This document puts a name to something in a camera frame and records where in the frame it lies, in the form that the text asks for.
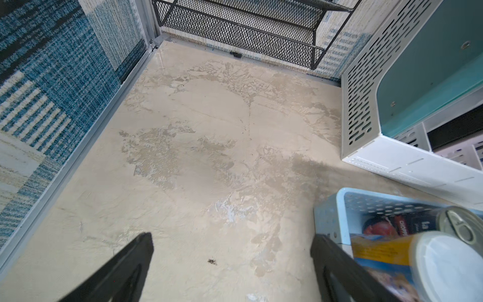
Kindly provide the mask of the white lid can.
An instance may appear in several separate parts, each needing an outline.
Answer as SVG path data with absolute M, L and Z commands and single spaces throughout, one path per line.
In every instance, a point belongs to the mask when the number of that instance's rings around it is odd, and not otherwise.
M 400 301 L 482 301 L 482 256 L 454 236 L 350 239 L 354 260 Z

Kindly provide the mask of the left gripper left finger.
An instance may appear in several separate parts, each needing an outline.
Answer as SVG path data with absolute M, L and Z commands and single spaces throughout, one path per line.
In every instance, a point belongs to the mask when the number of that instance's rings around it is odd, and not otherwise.
M 61 301 L 139 301 L 153 252 L 152 234 L 140 233 Z

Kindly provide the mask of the light blue plastic basket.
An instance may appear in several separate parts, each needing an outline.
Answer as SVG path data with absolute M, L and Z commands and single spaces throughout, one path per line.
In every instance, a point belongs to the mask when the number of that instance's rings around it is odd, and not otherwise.
M 315 229 L 337 244 L 350 245 L 351 235 L 363 234 L 363 226 L 371 218 L 446 207 L 449 206 L 346 187 L 315 206 Z M 470 211 L 482 217 L 481 212 Z

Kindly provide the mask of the white file organizer box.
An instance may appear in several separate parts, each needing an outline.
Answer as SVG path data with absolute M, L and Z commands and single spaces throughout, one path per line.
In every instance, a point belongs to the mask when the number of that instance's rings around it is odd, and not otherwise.
M 482 209 L 482 2 L 401 1 L 342 74 L 343 162 Z

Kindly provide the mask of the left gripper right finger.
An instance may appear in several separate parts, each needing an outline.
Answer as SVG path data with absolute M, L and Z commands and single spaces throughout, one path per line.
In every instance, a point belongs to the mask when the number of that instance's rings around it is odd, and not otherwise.
M 354 301 L 398 300 L 326 235 L 313 237 L 310 255 L 323 301 L 340 301 L 337 284 Z

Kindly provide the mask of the silver top dark can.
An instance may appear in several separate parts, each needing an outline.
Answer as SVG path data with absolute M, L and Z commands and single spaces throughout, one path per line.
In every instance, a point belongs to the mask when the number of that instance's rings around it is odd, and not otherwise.
M 482 217 L 458 206 L 371 218 L 363 226 L 365 235 L 390 237 L 429 231 L 456 237 L 482 254 Z

